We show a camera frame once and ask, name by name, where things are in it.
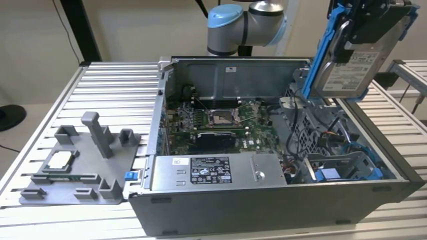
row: power supply label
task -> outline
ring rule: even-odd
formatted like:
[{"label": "power supply label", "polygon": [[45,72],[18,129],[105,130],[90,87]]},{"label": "power supply label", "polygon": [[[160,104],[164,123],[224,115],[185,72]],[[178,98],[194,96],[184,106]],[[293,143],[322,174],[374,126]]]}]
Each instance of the power supply label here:
[{"label": "power supply label", "polygon": [[232,169],[229,159],[224,157],[192,157],[190,160],[192,184],[230,184]]}]

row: metal slotted surface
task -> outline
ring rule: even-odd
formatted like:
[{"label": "metal slotted surface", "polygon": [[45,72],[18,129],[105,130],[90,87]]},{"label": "metal slotted surface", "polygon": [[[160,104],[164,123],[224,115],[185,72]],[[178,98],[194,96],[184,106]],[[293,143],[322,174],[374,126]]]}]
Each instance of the metal slotted surface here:
[{"label": "metal slotted surface", "polygon": [[[6,183],[0,195],[0,206],[2,206],[0,209],[0,226],[2,226],[0,227],[0,237],[5,239],[37,239],[38,237],[78,240],[152,239],[145,236],[132,207],[126,202],[118,205],[65,206],[19,206],[18,204],[19,189],[29,183],[26,175],[37,171],[41,160],[46,157],[49,148],[54,144],[51,136],[55,125],[62,122],[67,123],[67,121],[78,124],[78,117],[85,109],[100,113],[100,122],[110,125],[112,132],[125,127],[144,134],[133,169],[140,169],[144,166],[144,144],[149,130],[149,121],[146,120],[152,112],[149,102],[153,102],[152,97],[156,92],[156,86],[150,83],[156,80],[156,64],[93,63],[81,72],[83,75],[75,74],[77,80],[70,81],[66,86],[70,89],[69,92],[63,91],[63,97],[58,98],[57,104],[53,105],[45,120],[42,120],[45,123],[39,125],[39,134],[35,134],[35,130],[22,153],[13,162],[13,167],[5,176],[10,179],[2,179],[0,182],[0,187],[1,183]],[[102,83],[102,87],[81,84],[94,81]],[[112,81],[116,82],[116,85],[109,86],[108,83]],[[374,82],[370,84],[369,93],[358,105],[427,181],[425,127]],[[85,128],[78,126],[77,131],[85,131]],[[378,207],[356,225],[208,235],[185,239],[427,239],[427,187],[424,186],[402,202]]]},{"label": "metal slotted surface", "polygon": [[427,96],[427,60],[402,60],[390,63],[388,71],[396,73]]}]

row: motherboard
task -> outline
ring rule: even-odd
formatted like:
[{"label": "motherboard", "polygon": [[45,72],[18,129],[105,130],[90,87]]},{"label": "motherboard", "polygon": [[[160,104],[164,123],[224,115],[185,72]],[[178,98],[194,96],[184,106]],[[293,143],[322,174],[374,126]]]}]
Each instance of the motherboard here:
[{"label": "motherboard", "polygon": [[268,106],[254,99],[234,104],[182,102],[166,111],[169,154],[281,154],[266,111]]}]

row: white wall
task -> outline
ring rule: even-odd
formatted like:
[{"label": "white wall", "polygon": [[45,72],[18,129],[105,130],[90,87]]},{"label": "white wall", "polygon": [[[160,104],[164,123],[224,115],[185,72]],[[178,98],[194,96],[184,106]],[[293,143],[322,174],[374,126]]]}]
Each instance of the white wall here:
[{"label": "white wall", "polygon": [[51,103],[75,68],[51,2],[1,0],[0,105]]},{"label": "white wall", "polygon": [[[105,61],[156,61],[161,55],[205,55],[206,20],[193,0],[82,2]],[[216,2],[204,0],[208,9]],[[427,59],[422,47],[427,1],[414,2],[424,8],[389,59]],[[328,3],[329,0],[300,0],[286,56],[314,55],[325,29]],[[0,104],[51,103],[77,68],[51,1],[0,1],[0,22]],[[71,43],[78,52],[73,38]],[[274,47],[253,48],[254,56],[273,53]]]}]

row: warning label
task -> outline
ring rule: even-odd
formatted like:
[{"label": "warning label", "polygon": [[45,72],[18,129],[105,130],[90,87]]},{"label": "warning label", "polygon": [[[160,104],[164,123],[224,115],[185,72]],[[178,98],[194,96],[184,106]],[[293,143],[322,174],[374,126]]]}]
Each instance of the warning label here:
[{"label": "warning label", "polygon": [[192,184],[230,184],[232,169],[228,157],[192,157],[190,160]]},{"label": "warning label", "polygon": [[322,91],[354,91],[365,78],[378,52],[354,52],[346,63],[337,63]]}]

